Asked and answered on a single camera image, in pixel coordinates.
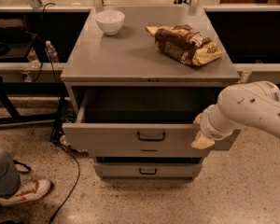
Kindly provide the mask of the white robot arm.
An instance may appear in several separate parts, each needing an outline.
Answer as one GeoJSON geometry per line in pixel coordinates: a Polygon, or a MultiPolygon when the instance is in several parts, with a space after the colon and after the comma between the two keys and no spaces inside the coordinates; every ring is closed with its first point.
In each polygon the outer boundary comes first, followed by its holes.
{"type": "Polygon", "coordinates": [[[215,105],[195,120],[200,130],[191,146],[206,149],[243,126],[257,128],[280,139],[280,89],[270,81],[231,85],[222,90],[215,105]]]}

